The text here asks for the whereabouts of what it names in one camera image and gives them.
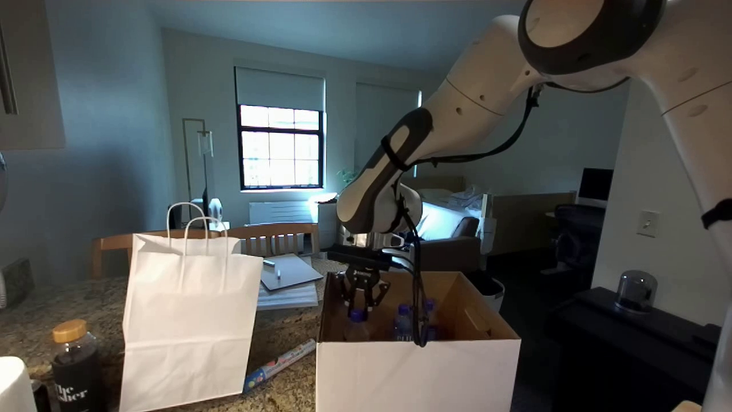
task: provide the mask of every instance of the radiator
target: radiator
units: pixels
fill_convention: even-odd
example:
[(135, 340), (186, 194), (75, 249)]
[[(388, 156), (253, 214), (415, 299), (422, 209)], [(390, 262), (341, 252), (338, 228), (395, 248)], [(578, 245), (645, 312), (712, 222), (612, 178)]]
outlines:
[(250, 201), (250, 224), (318, 222), (313, 201)]

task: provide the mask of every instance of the table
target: table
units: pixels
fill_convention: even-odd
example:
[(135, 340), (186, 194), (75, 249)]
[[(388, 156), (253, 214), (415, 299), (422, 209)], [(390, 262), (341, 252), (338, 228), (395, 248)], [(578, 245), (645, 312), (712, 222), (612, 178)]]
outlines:
[[(313, 260), (323, 272), (338, 269), (337, 262)], [(101, 344), (105, 376), (110, 376), (111, 399), (118, 393), (120, 380), (120, 315), (126, 299), (126, 276), (99, 276), (81, 283), (71, 283), (54, 291), (35, 291), (19, 308), (0, 312), (0, 355), (16, 355), (29, 369), (31, 380), (51, 383), (52, 340), (51, 330), (68, 319), (85, 319), (88, 331)], [(319, 306), (286, 308), (256, 313), (251, 367), (264, 364), (271, 357), (316, 339)], [(174, 407), (205, 412), (237, 409), (316, 409), (316, 355), (307, 355), (271, 380), (253, 386), (243, 396)]]

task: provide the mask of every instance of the cardboard box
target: cardboard box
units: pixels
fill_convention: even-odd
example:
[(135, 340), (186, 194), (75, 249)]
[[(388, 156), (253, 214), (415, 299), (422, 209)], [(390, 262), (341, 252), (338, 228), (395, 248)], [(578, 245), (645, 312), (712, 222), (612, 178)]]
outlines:
[(369, 322), (349, 322), (327, 274), (316, 347), (318, 412), (508, 412), (522, 340), (460, 272), (422, 272), (437, 299), (437, 337), (425, 347), (398, 340), (395, 308), (409, 301), (412, 276), (387, 272), (385, 301)]

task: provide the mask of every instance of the cable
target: cable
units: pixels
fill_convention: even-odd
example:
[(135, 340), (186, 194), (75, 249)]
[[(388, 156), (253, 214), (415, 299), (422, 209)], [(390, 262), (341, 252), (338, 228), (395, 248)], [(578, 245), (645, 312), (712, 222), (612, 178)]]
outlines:
[(618, 82), (612, 82), (608, 86), (598, 86), (598, 90), (572, 90), (572, 86), (565, 86), (565, 85), (558, 85), (558, 82), (546, 82), (546, 86), (572, 92), (572, 93), (603, 93), (603, 92), (614, 90), (614, 86), (619, 86), (624, 82), (629, 82), (629, 78), (619, 78)]
[(474, 161), (508, 151), (514, 141), (518, 141), (518, 137), (523, 132), (523, 126), (525, 126), (525, 121), (531, 116), (531, 109), (540, 104), (540, 93), (541, 93), (541, 86), (531, 86), (525, 92), (522, 123), (510, 132), (510, 137), (502, 145), (498, 145), (498, 146), (494, 146), (489, 151), (481, 151), (481, 153), (422, 157), (422, 161), (409, 163), (409, 166), (421, 164), (421, 163), (433, 163), (433, 164), (439, 164), (439, 163), (474, 163)]
[(421, 278), (421, 236), (415, 234), (415, 224), (409, 213), (405, 213), (406, 220), (406, 242), (413, 248), (412, 259), (412, 340), (415, 345), (428, 345), (428, 308), (425, 308), (425, 286)]

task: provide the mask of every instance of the floor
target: floor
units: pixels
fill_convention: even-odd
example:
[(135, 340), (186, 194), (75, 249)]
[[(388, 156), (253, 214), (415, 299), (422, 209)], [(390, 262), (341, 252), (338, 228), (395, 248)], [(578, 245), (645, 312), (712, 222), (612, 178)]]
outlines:
[[(576, 292), (573, 282), (554, 272), (550, 249), (510, 253), (486, 260), (486, 272), (506, 283), (500, 315), (522, 337), (522, 355), (512, 412), (549, 412), (561, 347), (544, 337), (544, 319), (554, 305)], [(468, 274), (485, 292), (485, 274)]]

